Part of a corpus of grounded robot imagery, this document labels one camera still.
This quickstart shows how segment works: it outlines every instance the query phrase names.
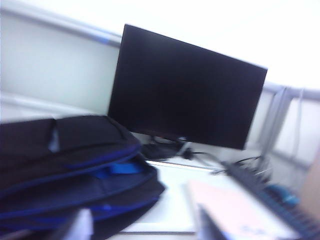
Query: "blue zipper trim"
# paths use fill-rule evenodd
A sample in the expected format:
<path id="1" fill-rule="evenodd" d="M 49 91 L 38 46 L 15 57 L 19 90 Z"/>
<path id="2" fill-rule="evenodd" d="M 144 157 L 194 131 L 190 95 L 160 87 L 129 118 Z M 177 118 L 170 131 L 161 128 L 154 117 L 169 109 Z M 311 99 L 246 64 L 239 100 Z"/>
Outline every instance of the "blue zipper trim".
<path id="1" fill-rule="evenodd" d="M 121 214 L 129 213 L 133 210 L 137 210 L 142 208 L 146 205 L 155 203 L 159 200 L 159 197 L 153 197 L 150 200 L 146 200 L 143 202 L 134 203 L 132 205 L 127 206 L 110 206 L 110 205 L 97 205 L 97 206 L 88 206 L 88 208 L 92 212 L 93 220 L 94 221 L 101 221 L 105 219 L 112 218 L 114 216 L 118 216 Z M 49 230 L 55 229 L 60 227 L 61 224 L 65 223 L 70 216 L 60 216 L 60 217 L 37 217 L 37 216 L 29 216 L 27 219 L 30 221 L 36 221 L 40 223 L 46 223 L 50 226 L 32 226 L 28 224 L 14 224 L 14 223 L 0 223 L 0 226 L 3 228 L 8 228 L 10 230 L 18 231 L 21 229 L 28 229 L 28 230 Z"/>
<path id="2" fill-rule="evenodd" d="M 1 219 L 24 217 L 24 216 L 28 216 L 28 215 L 41 214 L 43 212 L 50 212 L 50 211 L 54 211 L 54 210 L 57 210 L 57 209 L 60 209 L 60 208 L 73 207 L 73 206 L 76 206 L 76 205 L 84 204 L 86 202 L 97 201 L 97 200 L 102 199 L 102 198 L 107 198 L 109 196 L 116 195 L 116 194 L 119 194 L 121 192 L 130 190 L 133 187 L 135 187 L 135 186 L 143 183 L 144 181 L 150 179 L 153 176 L 152 172 L 148 173 L 148 176 L 146 176 L 145 178 L 143 178 L 140 181 L 136 182 L 135 184 L 129 185 L 129 186 L 124 187 L 124 188 L 119 189 L 119 190 L 114 190 L 114 191 L 108 192 L 108 194 L 105 194 L 103 197 L 100 197 L 100 198 L 87 198 L 87 199 L 82 199 L 81 201 L 74 201 L 74 202 L 71 202 L 69 204 L 61 204 L 61 205 L 57 205 L 57 206 L 54 206 L 54 207 L 27 209 L 27 210 L 13 211 L 13 212 L 4 212 L 4 213 L 0 214 L 0 220 Z"/>
<path id="3" fill-rule="evenodd" d="M 132 154 L 130 154 L 130 155 L 126 156 L 126 157 L 122 157 L 120 159 L 114 160 L 112 162 L 106 162 L 106 163 L 100 164 L 98 166 L 92 166 L 92 167 L 88 167 L 88 168 L 81 169 L 81 170 L 76 170 L 76 171 L 72 171 L 72 172 L 65 172 L 65 173 L 56 174 L 56 175 L 52 175 L 52 176 L 45 176 L 45 177 L 37 178 L 37 179 L 34 179 L 34 180 L 30 180 L 30 181 L 27 181 L 27 182 L 18 183 L 18 184 L 14 185 L 14 186 L 12 186 L 10 188 L 2 190 L 0 192 L 0 199 L 3 198 L 4 196 L 7 196 L 7 195 L 12 194 L 14 192 L 17 192 L 17 191 L 19 191 L 21 189 L 30 188 L 30 187 L 33 187 L 33 186 L 36 186 L 36 185 L 39 185 L 39 184 L 44 184 L 44 183 L 47 183 L 47 182 L 50 182 L 50 181 L 55 181 L 55 180 L 59 180 L 59 179 L 73 177 L 73 176 L 80 175 L 80 174 L 86 174 L 86 173 L 93 172 L 93 171 L 101 169 L 101 168 L 105 168 L 108 165 L 111 165 L 111 164 L 114 164 L 114 163 L 119 163 L 119 162 L 122 162 L 122 161 L 129 160 L 129 159 L 135 157 L 138 154 L 139 150 L 140 150 L 140 145 L 136 145 L 135 147 L 136 147 L 136 149 Z"/>
<path id="4" fill-rule="evenodd" d="M 132 151 L 136 151 L 136 148 L 137 148 L 137 146 L 134 145 L 134 146 L 130 146 L 129 148 L 127 148 L 125 150 L 114 151 L 108 155 L 99 156 L 99 157 L 96 157 L 96 158 L 89 160 L 89 161 L 86 161 L 86 162 L 75 163 L 75 164 L 65 164 L 64 166 L 67 167 L 68 169 L 85 168 L 85 167 L 88 167 L 91 165 L 100 164 L 100 163 L 108 161 L 108 160 L 122 157 L 124 154 L 129 154 Z"/>

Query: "computer monitor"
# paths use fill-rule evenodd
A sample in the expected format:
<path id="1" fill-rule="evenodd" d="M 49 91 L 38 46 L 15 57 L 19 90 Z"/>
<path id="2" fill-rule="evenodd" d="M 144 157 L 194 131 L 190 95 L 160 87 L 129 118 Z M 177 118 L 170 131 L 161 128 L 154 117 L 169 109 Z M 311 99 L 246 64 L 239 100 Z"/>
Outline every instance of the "computer monitor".
<path id="1" fill-rule="evenodd" d="M 243 149 L 266 74 L 125 25 L 108 115 L 135 133 Z"/>

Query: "keyboard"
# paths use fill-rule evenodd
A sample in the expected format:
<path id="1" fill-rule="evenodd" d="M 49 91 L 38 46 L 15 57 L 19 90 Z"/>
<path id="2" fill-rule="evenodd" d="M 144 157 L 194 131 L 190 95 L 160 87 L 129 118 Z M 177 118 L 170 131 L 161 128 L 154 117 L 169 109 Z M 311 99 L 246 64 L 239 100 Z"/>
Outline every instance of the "keyboard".
<path id="1" fill-rule="evenodd" d="M 238 183 L 244 186 L 266 207 L 280 217 L 285 223 L 291 226 L 300 234 L 303 240 L 319 240 L 320 224 L 318 221 L 304 213 L 300 208 L 288 207 L 273 197 L 265 190 L 265 185 L 259 182 L 250 171 L 243 169 L 236 164 L 224 164 L 227 173 Z"/>

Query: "desk surface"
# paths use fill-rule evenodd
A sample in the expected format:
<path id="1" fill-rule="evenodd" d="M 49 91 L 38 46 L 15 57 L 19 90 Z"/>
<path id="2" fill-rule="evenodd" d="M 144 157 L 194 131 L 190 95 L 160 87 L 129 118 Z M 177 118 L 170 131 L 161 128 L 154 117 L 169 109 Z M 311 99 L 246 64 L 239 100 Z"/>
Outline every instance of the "desk surface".
<path id="1" fill-rule="evenodd" d="M 167 163 L 181 163 L 198 165 L 194 161 L 188 161 L 179 157 L 172 158 Z M 250 206 L 258 212 L 266 229 L 273 236 L 290 238 L 294 232 L 282 220 L 270 212 L 257 201 L 254 196 L 243 189 L 237 182 L 227 175 L 212 175 L 206 170 L 181 168 L 179 166 L 158 165 L 159 178 L 166 186 L 161 200 L 138 221 L 124 229 L 125 233 L 167 233 L 190 234 L 197 231 L 197 224 L 192 209 L 191 198 L 188 195 L 187 183 L 191 180 L 201 181 L 212 186 L 238 191 L 245 191 L 245 198 Z"/>

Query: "white desk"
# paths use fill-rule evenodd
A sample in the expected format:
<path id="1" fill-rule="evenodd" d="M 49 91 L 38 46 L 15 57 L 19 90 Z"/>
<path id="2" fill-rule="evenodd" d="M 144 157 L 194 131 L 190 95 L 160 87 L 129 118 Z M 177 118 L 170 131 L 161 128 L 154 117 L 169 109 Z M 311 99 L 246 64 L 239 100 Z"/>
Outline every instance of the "white desk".
<path id="1" fill-rule="evenodd" d="M 194 161 L 190 162 L 178 157 L 173 158 L 170 162 L 197 165 Z M 144 239 L 141 238 L 141 235 L 136 235 L 141 233 L 147 234 L 143 236 L 149 236 L 149 239 L 150 235 L 152 239 L 161 240 L 197 239 L 195 234 L 197 225 L 186 188 L 190 180 L 210 183 L 228 190 L 245 191 L 227 175 L 212 175 L 208 171 L 185 169 L 178 166 L 154 165 L 154 167 L 159 170 L 159 178 L 166 185 L 166 191 L 162 194 L 161 200 L 138 221 L 124 229 L 122 233 L 112 237 L 111 240 Z M 289 238 L 294 235 L 294 232 L 262 203 L 248 192 L 246 195 L 247 201 L 259 212 L 268 230 L 281 238 Z"/>

